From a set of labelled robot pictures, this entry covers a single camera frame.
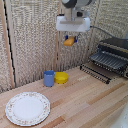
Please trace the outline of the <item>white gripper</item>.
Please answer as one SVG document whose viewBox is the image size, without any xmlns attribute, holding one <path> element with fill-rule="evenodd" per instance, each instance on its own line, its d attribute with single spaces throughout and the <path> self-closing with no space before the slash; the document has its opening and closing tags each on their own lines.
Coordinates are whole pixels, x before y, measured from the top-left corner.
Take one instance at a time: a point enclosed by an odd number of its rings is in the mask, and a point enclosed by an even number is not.
<svg viewBox="0 0 128 128">
<path fill-rule="evenodd" d="M 68 21 L 64 16 L 58 16 L 56 22 L 56 29 L 58 31 L 69 31 L 69 32 L 86 32 L 90 29 L 90 18 L 76 18 L 74 21 Z M 78 41 L 78 35 L 75 36 L 75 43 Z"/>
</svg>

